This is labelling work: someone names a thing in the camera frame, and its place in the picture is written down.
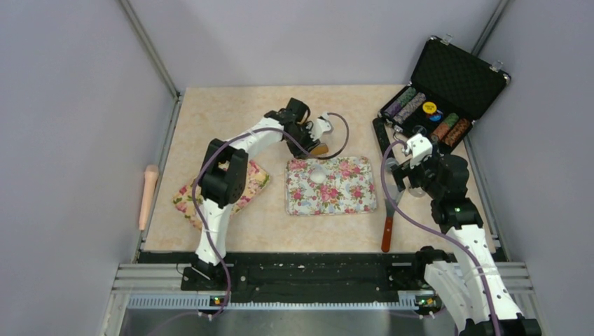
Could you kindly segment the wooden dough roller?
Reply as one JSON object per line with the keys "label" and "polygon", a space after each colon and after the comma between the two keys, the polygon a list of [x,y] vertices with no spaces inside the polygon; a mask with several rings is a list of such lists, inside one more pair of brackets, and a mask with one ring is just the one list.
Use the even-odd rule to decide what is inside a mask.
{"label": "wooden dough roller", "polygon": [[318,156],[321,154],[325,154],[329,151],[328,146],[325,143],[322,143],[321,139],[315,141],[310,138],[309,126],[311,124],[311,121],[313,120],[309,120],[306,116],[299,122],[302,133],[300,145],[304,147],[304,149],[306,149],[308,153],[311,155]]}

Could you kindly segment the floral tray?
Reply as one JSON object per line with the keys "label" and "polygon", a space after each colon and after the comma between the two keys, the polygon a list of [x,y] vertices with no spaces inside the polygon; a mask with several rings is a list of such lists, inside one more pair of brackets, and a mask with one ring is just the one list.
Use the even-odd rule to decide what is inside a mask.
{"label": "floral tray", "polygon": [[[327,174],[321,184],[309,179],[317,168]],[[291,216],[365,214],[378,207],[372,166],[364,156],[292,159],[284,180],[285,211]]]}

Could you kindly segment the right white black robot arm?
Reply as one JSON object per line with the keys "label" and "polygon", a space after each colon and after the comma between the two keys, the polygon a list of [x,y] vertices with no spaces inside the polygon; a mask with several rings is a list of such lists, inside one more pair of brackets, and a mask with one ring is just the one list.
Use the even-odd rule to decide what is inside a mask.
{"label": "right white black robot arm", "polygon": [[439,229],[427,231],[453,247],[454,261],[424,247],[410,277],[417,287],[434,289],[457,334],[541,335],[538,320],[526,317],[511,297],[489,250],[481,215],[467,197],[468,162],[457,155],[429,155],[417,164],[406,160],[393,165],[390,171],[399,190],[408,179],[431,197],[431,216]]}

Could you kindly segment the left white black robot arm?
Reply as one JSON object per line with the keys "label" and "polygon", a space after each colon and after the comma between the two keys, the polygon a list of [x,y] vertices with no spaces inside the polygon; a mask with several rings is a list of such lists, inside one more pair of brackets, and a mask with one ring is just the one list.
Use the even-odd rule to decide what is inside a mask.
{"label": "left white black robot arm", "polygon": [[184,270],[189,281],[199,281],[208,289],[230,290],[230,270],[224,260],[226,236],[233,207],[247,185],[250,159],[265,149],[285,141],[298,159],[315,158],[327,153],[321,138],[333,131],[329,115],[310,119],[310,108],[291,98],[285,108],[268,111],[254,126],[228,140],[212,139],[191,197],[202,222],[198,247],[191,266]]}

